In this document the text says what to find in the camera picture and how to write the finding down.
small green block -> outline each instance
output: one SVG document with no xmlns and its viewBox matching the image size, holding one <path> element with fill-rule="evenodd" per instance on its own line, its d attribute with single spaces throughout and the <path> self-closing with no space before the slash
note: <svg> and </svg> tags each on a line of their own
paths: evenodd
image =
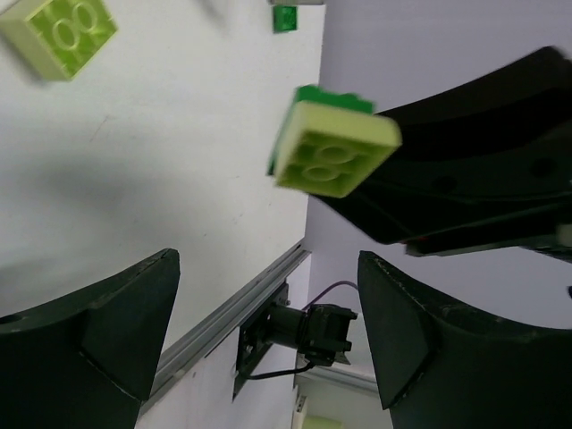
<svg viewBox="0 0 572 429">
<path fill-rule="evenodd" d="M 400 129 L 394 120 L 372 115 L 371 102 L 321 90 L 317 97 L 315 89 L 310 99 L 297 90 L 270 173 L 279 186 L 343 198 L 397 150 Z"/>
<path fill-rule="evenodd" d="M 273 6 L 274 33 L 285 33 L 298 29 L 297 6 Z"/>
<path fill-rule="evenodd" d="M 101 0 L 20 0 L 0 30 L 46 80 L 71 80 L 117 31 Z"/>
</svg>

green lego brick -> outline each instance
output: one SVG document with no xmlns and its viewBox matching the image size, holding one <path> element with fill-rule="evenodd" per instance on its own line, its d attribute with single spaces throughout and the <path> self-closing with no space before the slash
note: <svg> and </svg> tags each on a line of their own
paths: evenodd
<svg viewBox="0 0 572 429">
<path fill-rule="evenodd" d="M 20 0 L 0 30 L 46 80 L 71 80 L 117 27 L 100 0 Z"/>
<path fill-rule="evenodd" d="M 343 198 L 401 144 L 389 118 L 300 101 L 278 142 L 276 184 Z"/>
<path fill-rule="evenodd" d="M 273 6 L 274 33 L 285 33 L 298 29 L 297 6 Z"/>
<path fill-rule="evenodd" d="M 290 104 L 290 109 L 286 113 L 281 130 L 278 133 L 278 138 L 274 144 L 273 152 L 268 161 L 268 168 L 266 171 L 266 174 L 268 175 L 273 175 L 274 173 L 275 160 L 279 151 L 278 142 L 282 139 L 282 134 L 284 133 L 286 124 L 290 123 L 290 118 L 296 103 L 301 101 L 309 101 L 320 105 L 330 105 L 364 114 L 373 114 L 375 110 L 375 104 L 373 101 L 365 100 L 356 94 L 335 94 L 333 92 L 324 91 L 317 85 L 306 85 L 296 88 L 294 91 L 294 98 Z"/>
</svg>

wire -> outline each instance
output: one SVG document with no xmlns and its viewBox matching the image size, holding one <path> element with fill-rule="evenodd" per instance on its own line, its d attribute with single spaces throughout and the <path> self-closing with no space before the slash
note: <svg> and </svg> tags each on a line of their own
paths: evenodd
<svg viewBox="0 0 572 429">
<path fill-rule="evenodd" d="M 317 297 L 315 297 L 310 302 L 308 302 L 304 306 L 304 308 L 302 308 L 302 311 L 308 310 L 310 308 L 310 306 L 314 305 L 316 302 L 318 302 L 320 299 L 322 299 L 325 294 L 329 293 L 330 290 L 333 290 L 333 289 L 337 288 L 338 286 L 350 286 L 350 287 L 354 288 L 355 290 L 359 290 L 358 286 L 354 282 L 350 282 L 348 280 L 341 280 L 341 281 L 336 282 L 334 284 L 331 284 L 330 286 L 325 288 L 325 290 L 322 293 L 320 293 Z"/>
<path fill-rule="evenodd" d="M 309 371 L 314 366 L 315 366 L 314 364 L 309 363 L 302 368 L 287 369 L 285 371 L 276 371 L 274 373 L 265 373 L 265 374 L 258 374 L 258 375 L 243 375 L 242 377 L 245 380 L 267 380 L 269 378 L 282 377 L 285 375 L 302 374 L 302 373 L 305 373 L 306 371 Z"/>
</svg>

white table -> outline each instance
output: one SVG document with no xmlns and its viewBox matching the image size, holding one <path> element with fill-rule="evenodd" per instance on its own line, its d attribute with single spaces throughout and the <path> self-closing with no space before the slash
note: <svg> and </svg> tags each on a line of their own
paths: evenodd
<svg viewBox="0 0 572 429">
<path fill-rule="evenodd" d="M 73 82 L 0 43 L 0 316 L 177 248 L 166 348 L 303 237 L 306 197 L 265 167 L 324 8 L 274 35 L 265 0 L 107 4 L 120 30 Z"/>
</svg>

yellow object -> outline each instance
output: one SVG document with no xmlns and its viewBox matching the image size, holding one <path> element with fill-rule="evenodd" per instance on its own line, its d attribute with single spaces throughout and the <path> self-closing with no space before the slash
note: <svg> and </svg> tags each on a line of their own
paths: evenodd
<svg viewBox="0 0 572 429">
<path fill-rule="evenodd" d="M 299 101 L 277 142 L 274 177 L 279 186 L 343 198 L 400 144 L 392 119 Z"/>
<path fill-rule="evenodd" d="M 343 423 L 329 418 L 308 416 L 302 429 L 343 429 Z"/>
<path fill-rule="evenodd" d="M 71 80 L 117 31 L 100 0 L 20 0 L 0 30 L 46 80 Z"/>
</svg>

